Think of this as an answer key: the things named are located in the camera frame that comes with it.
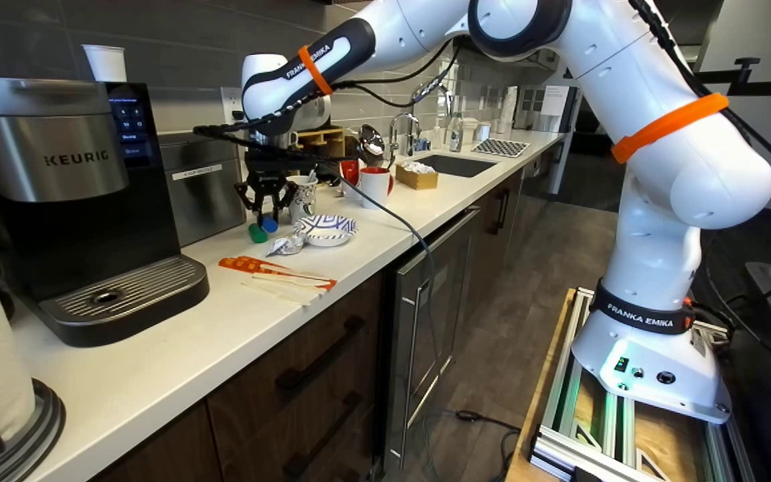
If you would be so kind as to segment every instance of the electrical outlet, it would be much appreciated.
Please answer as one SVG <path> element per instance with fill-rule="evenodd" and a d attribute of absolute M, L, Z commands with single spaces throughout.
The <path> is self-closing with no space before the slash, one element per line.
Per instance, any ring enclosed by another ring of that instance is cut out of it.
<path fill-rule="evenodd" d="M 221 95 L 221 119 L 224 124 L 232 124 L 232 113 L 243 111 L 240 88 L 219 88 Z"/>

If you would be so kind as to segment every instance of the white countertop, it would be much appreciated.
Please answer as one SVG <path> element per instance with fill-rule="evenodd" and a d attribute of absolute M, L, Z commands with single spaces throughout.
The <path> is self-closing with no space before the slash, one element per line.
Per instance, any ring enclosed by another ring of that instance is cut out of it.
<path fill-rule="evenodd" d="M 476 176 L 438 175 L 437 191 L 409 191 L 397 182 L 386 207 L 426 237 L 559 136 L 526 131 L 510 140 L 526 140 L 529 147 L 510 162 L 464 154 L 494 162 L 494 167 Z M 208 297 L 133 337 L 99 348 L 70 348 L 38 318 L 16 318 L 16 346 L 33 377 L 53 389 L 66 407 L 62 439 L 33 471 L 33 479 L 70 482 L 102 471 L 415 243 L 402 223 L 379 210 L 336 199 L 335 188 L 319 188 L 315 203 L 319 215 L 356 220 L 354 242 L 339 249 L 303 249 L 294 257 L 276 257 L 276 263 L 336 279 L 330 293 L 271 283 L 219 267 L 219 257 L 265 257 L 271 246 L 252 243 L 245 227 L 235 227 L 184 249 L 188 257 L 205 265 Z"/>

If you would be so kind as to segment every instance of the sink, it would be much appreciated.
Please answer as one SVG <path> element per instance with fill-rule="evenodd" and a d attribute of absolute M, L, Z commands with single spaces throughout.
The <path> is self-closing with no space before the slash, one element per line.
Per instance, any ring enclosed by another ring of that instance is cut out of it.
<path fill-rule="evenodd" d="M 418 159 L 418 163 L 426 163 L 442 175 L 454 175 L 454 176 L 476 176 L 493 167 L 486 162 L 453 159 L 453 156 L 429 156 L 429 159 Z"/>

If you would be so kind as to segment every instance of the floor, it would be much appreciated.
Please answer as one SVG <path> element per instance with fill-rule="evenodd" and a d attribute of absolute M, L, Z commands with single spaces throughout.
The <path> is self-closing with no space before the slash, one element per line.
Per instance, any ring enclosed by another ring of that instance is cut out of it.
<path fill-rule="evenodd" d="M 616 200 L 624 172 L 608 159 L 573 156 L 561 192 L 526 188 L 533 226 L 520 257 L 498 281 L 498 295 L 464 326 L 464 348 L 442 381 L 426 419 L 431 436 L 389 482 L 494 482 L 513 432 L 522 427 L 537 368 L 567 287 L 593 287 L 613 246 Z M 726 297 L 743 293 L 742 263 L 771 259 L 771 215 L 703 237 L 703 259 Z M 692 283 L 711 297 L 703 271 Z M 465 423 L 458 409 L 486 420 Z"/>

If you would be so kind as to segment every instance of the coffee maker logo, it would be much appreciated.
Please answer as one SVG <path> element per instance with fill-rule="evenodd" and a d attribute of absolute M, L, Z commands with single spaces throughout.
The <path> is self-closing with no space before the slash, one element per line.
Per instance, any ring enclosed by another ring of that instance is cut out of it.
<path fill-rule="evenodd" d="M 45 167 L 82 167 L 109 162 L 109 151 L 82 151 L 82 154 L 53 154 L 43 156 Z"/>

